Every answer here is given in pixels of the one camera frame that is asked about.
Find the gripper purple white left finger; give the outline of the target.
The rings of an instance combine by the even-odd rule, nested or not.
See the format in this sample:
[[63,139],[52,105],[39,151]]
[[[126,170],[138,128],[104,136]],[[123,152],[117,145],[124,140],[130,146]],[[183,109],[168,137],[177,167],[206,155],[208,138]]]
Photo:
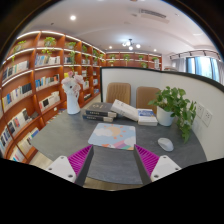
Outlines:
[[89,145],[68,157],[59,156],[46,170],[78,186],[83,186],[93,155],[93,146]]

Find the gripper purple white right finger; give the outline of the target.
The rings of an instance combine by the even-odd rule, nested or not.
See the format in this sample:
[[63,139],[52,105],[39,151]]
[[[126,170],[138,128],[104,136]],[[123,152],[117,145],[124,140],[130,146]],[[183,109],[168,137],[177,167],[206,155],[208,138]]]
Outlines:
[[134,145],[134,157],[144,185],[181,169],[181,167],[167,155],[158,156],[138,145]]

